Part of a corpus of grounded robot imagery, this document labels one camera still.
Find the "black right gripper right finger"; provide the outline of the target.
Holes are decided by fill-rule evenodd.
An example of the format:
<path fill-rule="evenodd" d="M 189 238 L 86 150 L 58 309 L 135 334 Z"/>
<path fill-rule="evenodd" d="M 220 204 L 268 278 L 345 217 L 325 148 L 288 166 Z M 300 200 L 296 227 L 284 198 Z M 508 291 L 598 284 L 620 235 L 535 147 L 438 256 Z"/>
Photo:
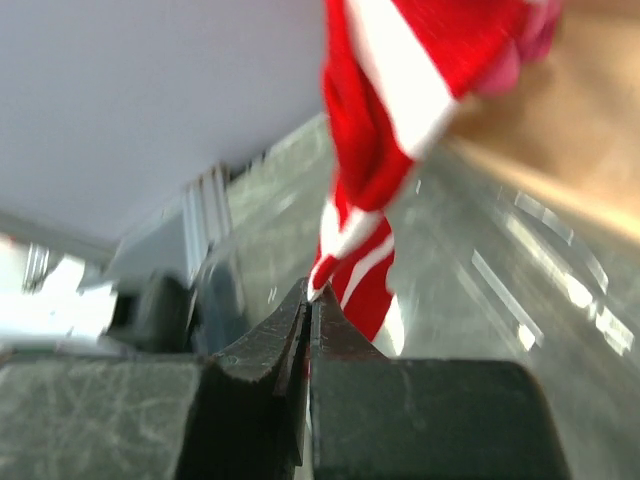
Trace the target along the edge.
<path fill-rule="evenodd" d="M 391 359 L 331 291 L 311 313 L 318 479 L 566 479 L 541 386 L 503 360 Z"/>

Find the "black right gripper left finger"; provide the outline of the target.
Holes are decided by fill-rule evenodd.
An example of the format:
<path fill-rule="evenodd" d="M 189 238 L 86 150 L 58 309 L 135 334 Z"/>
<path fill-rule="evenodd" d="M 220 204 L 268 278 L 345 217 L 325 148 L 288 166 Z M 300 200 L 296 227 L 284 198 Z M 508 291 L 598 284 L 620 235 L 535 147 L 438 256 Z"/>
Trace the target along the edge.
<path fill-rule="evenodd" d="M 212 356 L 1 357 L 5 479 L 291 479 L 302 462 L 308 306 Z"/>

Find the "red white striped sock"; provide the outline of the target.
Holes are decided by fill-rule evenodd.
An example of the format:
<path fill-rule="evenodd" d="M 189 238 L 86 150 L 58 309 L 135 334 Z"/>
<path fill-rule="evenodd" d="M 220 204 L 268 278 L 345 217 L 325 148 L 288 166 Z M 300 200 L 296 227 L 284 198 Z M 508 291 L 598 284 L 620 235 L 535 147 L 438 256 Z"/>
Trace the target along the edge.
<path fill-rule="evenodd" d="M 537 12 L 532 1 L 330 1 L 323 90 L 336 166 L 308 283 L 368 340 L 392 293 L 385 211 Z"/>

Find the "purple sock with orange cuff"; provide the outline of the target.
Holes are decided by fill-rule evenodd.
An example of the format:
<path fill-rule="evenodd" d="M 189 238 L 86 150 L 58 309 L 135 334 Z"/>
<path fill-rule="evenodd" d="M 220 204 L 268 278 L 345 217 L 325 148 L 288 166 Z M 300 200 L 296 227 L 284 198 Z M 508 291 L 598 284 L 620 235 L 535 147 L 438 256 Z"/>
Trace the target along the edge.
<path fill-rule="evenodd" d="M 529 1 L 524 27 L 507 42 L 503 53 L 476 84 L 475 93 L 500 95 L 512 90 L 525 64 L 548 55 L 562 9 L 563 2 L 559 0 Z"/>

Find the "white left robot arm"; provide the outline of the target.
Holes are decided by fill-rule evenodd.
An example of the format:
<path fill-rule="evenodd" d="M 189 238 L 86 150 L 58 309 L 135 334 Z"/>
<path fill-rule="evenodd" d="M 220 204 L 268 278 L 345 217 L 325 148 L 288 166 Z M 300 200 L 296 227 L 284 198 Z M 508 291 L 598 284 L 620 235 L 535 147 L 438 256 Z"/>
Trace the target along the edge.
<path fill-rule="evenodd" d="M 158 277 L 101 339 L 104 354 L 3 354 L 2 477 L 293 478 L 310 315 L 296 285 L 221 352 L 195 354 L 196 296 Z"/>

